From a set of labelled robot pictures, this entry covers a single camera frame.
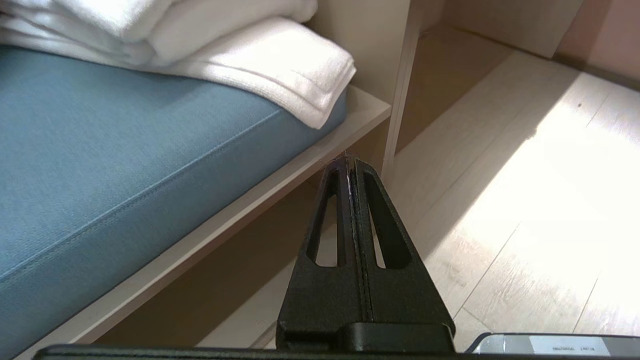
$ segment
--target stack of towels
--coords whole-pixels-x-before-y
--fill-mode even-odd
[[[0,44],[261,95],[319,129],[355,73],[316,0],[0,0]]]

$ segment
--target blue seat cushion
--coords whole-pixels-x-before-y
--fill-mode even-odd
[[[0,47],[0,360],[338,126],[258,95]]]

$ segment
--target label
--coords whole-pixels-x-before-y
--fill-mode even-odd
[[[611,356],[598,336],[529,336],[536,355]]]

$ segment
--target wooden floor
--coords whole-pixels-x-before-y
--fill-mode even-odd
[[[482,332],[640,336],[640,94],[513,52],[388,184],[465,350]]]

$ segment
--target folded white towel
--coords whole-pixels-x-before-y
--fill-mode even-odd
[[[263,20],[167,67],[132,65],[39,28],[0,17],[0,42],[129,69],[200,78],[259,94],[319,129],[355,73],[351,55],[297,22]]]
[[[316,0],[4,0],[0,11],[133,65],[166,66],[272,16],[305,22]]]

